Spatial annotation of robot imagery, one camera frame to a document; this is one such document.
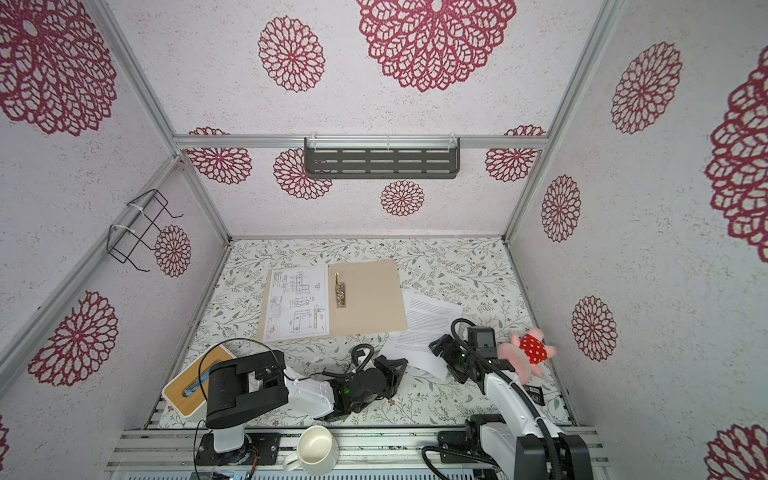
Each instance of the red floral pattern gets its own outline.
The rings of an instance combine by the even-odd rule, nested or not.
[[[180,276],[190,266],[190,239],[184,230],[176,225],[168,225],[157,235],[154,249],[157,265],[168,276]]]
[[[414,214],[423,204],[424,190],[407,180],[392,182],[382,191],[382,207],[397,217]]]
[[[118,318],[99,292],[85,292],[27,365],[40,383],[73,386],[101,368],[114,348]]]
[[[581,215],[581,198],[574,179],[568,175],[555,178],[544,201],[541,202],[541,224],[544,232],[553,242],[570,237]]]
[[[259,58],[270,78],[288,91],[314,87],[326,68],[317,37],[295,18],[274,18],[266,24],[259,39]]]
[[[5,454],[11,447],[8,445],[8,429],[2,424],[0,416],[0,472],[2,472],[2,461],[5,460]]]
[[[731,425],[707,443],[707,480],[768,478],[768,432],[760,425]]]
[[[730,236],[757,247],[768,262],[768,47],[747,81],[731,92],[728,112],[710,139],[710,205],[728,219]]]
[[[333,185],[331,180],[314,180],[307,177],[304,150],[301,148],[280,152],[273,169],[280,188],[296,198],[309,200],[322,197]]]
[[[520,125],[504,135],[542,136],[547,132],[534,125]],[[485,169],[496,180],[520,180],[528,176],[538,151],[533,148],[492,148],[485,154]]]
[[[680,83],[680,52],[665,41],[639,54],[621,75],[611,108],[616,128],[642,131],[666,110]]]
[[[599,298],[586,296],[579,300],[571,329],[578,348],[589,358],[600,362],[613,354],[618,338],[614,314]]]
[[[466,81],[504,41],[513,0],[357,0],[360,33],[382,73],[402,87],[445,90]]]
[[[218,128],[201,127],[190,135],[228,135]],[[187,156],[197,171],[220,184],[238,184],[250,175],[250,156],[245,148],[188,148]]]
[[[117,73],[76,0],[0,2],[0,103],[46,134],[98,130],[117,98]]]

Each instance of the leaf pattern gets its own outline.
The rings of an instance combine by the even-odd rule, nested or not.
[[[509,341],[512,333],[522,334],[531,328],[509,258],[498,238],[241,240],[232,245],[187,351],[185,365],[215,343],[254,334],[266,275],[273,268],[394,259],[404,290],[462,305],[465,317],[495,329],[497,341]],[[382,333],[301,339],[277,343],[276,347],[285,352],[286,361],[298,373],[323,369],[339,372],[349,368],[352,347],[370,343],[378,351],[387,338]],[[261,351],[259,346],[247,342],[231,342],[226,347],[238,356]],[[552,371],[546,363],[540,365],[545,376],[534,378],[531,384],[544,390],[546,405],[541,412],[555,423],[570,425]],[[428,373],[409,366],[395,397],[374,402],[361,413],[334,425],[456,425],[470,415],[493,412],[496,408],[473,382],[461,385],[450,379],[441,384]],[[316,423],[321,422],[283,407],[251,420],[248,425]],[[160,427],[166,429],[194,426],[194,422],[185,422],[170,406],[160,420]]]

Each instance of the white mug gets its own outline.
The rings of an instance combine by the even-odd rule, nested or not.
[[[304,430],[296,451],[283,460],[283,470],[289,472],[301,467],[310,475],[326,475],[339,459],[339,444],[331,432],[321,425]]]

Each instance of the plush toy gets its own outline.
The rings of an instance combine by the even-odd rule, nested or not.
[[[512,335],[512,343],[502,343],[497,348],[498,358],[507,359],[515,367],[523,385],[528,384],[532,373],[537,377],[544,376],[538,364],[558,352],[553,346],[545,345],[543,339],[544,332],[534,328],[522,338],[517,333]]]

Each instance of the paper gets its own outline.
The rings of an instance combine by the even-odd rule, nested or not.
[[[265,342],[327,335],[328,319],[327,266],[272,271]]]
[[[403,292],[406,305],[405,332],[389,334],[381,350],[388,359],[407,359],[408,364],[425,370],[440,382],[448,375],[445,360],[429,350],[429,344],[450,333],[451,322],[462,317],[464,307],[424,295]]]

